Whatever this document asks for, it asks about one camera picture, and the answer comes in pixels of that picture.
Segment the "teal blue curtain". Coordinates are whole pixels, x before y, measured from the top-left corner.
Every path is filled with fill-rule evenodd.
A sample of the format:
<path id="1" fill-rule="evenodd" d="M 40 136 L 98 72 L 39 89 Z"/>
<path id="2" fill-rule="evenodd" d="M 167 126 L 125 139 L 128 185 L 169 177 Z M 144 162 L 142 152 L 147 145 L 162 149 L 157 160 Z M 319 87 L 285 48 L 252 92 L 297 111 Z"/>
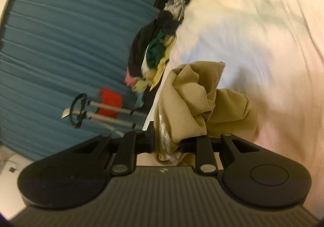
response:
<path id="1" fill-rule="evenodd" d="M 1 142 L 36 161 L 104 132 L 61 115 L 84 92 L 119 93 L 130 47 L 158 15 L 155 0 L 10 0 L 1 25 Z"/>

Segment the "tan printed t-shirt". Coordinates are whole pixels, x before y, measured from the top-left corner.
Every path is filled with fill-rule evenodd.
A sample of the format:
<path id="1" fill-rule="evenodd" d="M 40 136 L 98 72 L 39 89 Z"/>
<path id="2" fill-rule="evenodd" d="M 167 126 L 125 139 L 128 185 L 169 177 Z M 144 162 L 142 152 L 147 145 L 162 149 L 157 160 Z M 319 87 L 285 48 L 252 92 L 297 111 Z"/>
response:
<path id="1" fill-rule="evenodd" d="M 252 140 L 258 109 L 247 96 L 218 88 L 224 69 L 223 62 L 198 61 L 169 72 L 154 114 L 155 153 L 160 163 L 179 164 L 185 158 L 178 149 L 184 139 L 230 133 Z"/>

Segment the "pastel tie-dye duvet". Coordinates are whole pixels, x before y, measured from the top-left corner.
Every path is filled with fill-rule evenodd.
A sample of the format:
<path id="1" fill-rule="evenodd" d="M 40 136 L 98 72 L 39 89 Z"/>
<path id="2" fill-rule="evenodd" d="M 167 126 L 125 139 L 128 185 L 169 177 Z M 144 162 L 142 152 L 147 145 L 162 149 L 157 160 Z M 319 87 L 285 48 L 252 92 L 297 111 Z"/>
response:
<path id="1" fill-rule="evenodd" d="M 259 110 L 254 143 L 311 174 L 304 203 L 323 217 L 323 0 L 191 0 L 167 70 L 226 64 L 219 84 Z"/>

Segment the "red cloth on stand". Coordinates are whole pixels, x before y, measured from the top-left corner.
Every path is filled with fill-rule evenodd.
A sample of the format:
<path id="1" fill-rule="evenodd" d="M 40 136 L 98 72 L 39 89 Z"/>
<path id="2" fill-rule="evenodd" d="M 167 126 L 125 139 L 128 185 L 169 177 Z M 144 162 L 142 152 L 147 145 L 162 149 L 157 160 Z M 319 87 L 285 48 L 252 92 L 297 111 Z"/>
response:
<path id="1" fill-rule="evenodd" d="M 108 88 L 102 88 L 100 91 L 100 103 L 108 106 L 121 108 L 123 105 L 122 96 Z M 106 108 L 97 108 L 97 114 L 117 119 L 118 112 Z"/>

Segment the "silver garment steamer stand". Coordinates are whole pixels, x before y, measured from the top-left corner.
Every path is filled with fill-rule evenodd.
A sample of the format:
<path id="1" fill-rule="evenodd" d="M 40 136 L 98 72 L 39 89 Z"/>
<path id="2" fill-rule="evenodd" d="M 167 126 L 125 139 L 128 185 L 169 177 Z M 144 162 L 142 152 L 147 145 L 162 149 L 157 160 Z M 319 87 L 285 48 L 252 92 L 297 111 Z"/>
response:
<path id="1" fill-rule="evenodd" d="M 135 121 L 125 121 L 122 119 L 110 118 L 107 116 L 99 115 L 96 113 L 97 108 L 106 108 L 118 112 L 118 114 L 128 115 L 130 117 L 144 118 L 147 115 L 136 109 L 129 108 L 117 108 L 101 104 L 100 102 L 93 101 L 88 98 L 87 94 L 78 94 L 72 101 L 69 108 L 63 110 L 61 119 L 69 119 L 72 127 L 78 129 L 81 128 L 84 120 L 90 120 L 97 123 L 98 125 L 108 129 L 115 135 L 123 137 L 125 133 L 118 130 L 115 125 L 129 128 L 131 130 L 142 129 L 142 124 Z"/>

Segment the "pile of mixed clothes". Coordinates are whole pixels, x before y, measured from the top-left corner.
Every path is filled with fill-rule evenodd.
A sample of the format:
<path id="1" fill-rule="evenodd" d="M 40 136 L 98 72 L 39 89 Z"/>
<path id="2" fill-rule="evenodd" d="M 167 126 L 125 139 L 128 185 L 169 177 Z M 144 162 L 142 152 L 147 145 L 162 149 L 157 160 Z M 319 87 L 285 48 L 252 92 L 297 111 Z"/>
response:
<path id="1" fill-rule="evenodd" d="M 170 58 L 176 31 L 184 17 L 185 0 L 168 0 L 156 19 L 135 36 L 127 65 L 125 83 L 133 92 L 155 88 Z"/>

